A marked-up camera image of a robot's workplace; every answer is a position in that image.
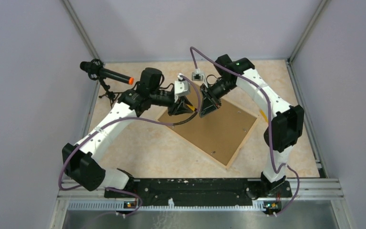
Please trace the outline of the white wooden picture frame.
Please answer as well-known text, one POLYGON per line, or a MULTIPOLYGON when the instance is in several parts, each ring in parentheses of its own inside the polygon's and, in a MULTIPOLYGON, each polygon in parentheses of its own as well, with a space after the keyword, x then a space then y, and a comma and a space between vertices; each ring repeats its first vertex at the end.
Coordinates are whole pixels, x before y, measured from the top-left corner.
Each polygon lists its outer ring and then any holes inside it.
POLYGON ((186 124, 164 127, 177 139, 175 159, 186 167, 202 159, 220 169, 229 169, 259 123, 258 114, 235 101, 223 99, 223 106, 206 117, 186 124))

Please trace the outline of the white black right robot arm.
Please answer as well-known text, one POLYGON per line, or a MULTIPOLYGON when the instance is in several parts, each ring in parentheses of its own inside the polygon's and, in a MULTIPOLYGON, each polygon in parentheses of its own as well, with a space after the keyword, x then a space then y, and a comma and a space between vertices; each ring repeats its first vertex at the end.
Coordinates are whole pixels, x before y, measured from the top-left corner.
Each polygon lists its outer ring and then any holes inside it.
POLYGON ((272 197, 285 181, 285 165, 302 135, 305 111, 302 106, 293 106, 282 99, 247 58, 233 61, 224 54, 216 59, 214 66, 220 77, 212 85, 201 85, 203 102, 199 115, 205 117, 219 109, 221 98, 236 87, 251 97, 268 122, 264 140, 269 147, 269 162, 261 173, 260 190, 265 196, 272 197))

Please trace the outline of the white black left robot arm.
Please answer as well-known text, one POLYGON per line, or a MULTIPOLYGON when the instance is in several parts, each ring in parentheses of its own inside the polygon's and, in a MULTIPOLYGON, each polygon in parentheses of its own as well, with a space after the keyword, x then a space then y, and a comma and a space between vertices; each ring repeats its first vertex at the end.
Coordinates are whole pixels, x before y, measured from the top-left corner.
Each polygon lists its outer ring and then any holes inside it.
POLYGON ((172 83, 173 88, 168 91, 162 87, 164 74, 155 68, 145 68, 136 81, 102 66, 89 65, 88 62, 82 62, 81 69, 91 79, 100 82, 112 109, 85 137, 63 147, 63 166, 58 186, 60 190, 67 190, 62 186, 62 177, 67 175, 88 191, 99 187, 115 188, 120 196, 128 197, 134 190, 133 183, 129 181, 132 176, 124 170, 104 169, 99 164, 108 147, 135 120, 156 124, 155 120, 141 117, 152 105, 167 107, 173 115, 191 113, 195 117, 197 110, 187 99, 195 84, 180 73, 172 83))

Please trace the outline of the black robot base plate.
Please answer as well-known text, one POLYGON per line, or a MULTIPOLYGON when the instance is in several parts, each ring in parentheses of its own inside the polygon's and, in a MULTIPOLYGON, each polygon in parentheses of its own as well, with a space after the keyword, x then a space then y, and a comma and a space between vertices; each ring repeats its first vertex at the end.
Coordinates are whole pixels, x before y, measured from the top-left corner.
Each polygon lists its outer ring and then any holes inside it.
POLYGON ((125 191, 140 196, 145 207, 166 206, 170 199, 178 207, 250 206, 263 198, 293 196, 288 181, 270 188, 259 178, 139 178, 125 191))

